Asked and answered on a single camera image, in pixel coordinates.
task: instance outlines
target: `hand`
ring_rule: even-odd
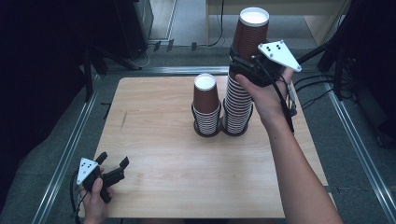
[[[290,84],[292,75],[293,70],[287,67],[281,76],[285,78],[285,81],[288,84]],[[236,80],[252,96],[254,105],[256,106],[257,112],[259,112],[262,124],[264,126],[268,125],[274,120],[285,118],[282,106],[280,105],[279,96],[277,95],[273,85],[261,88],[251,83],[243,75],[236,75]],[[279,87],[280,92],[285,98],[287,95],[285,83],[279,80],[276,82],[276,85]]]
[[[93,182],[92,192],[85,190],[82,185],[79,186],[81,189],[80,195],[81,197],[84,197],[82,202],[84,203],[85,208],[85,224],[105,223],[105,220],[108,217],[107,204],[100,197],[102,186],[103,180],[99,177]],[[111,197],[111,189],[108,189],[108,193]]]

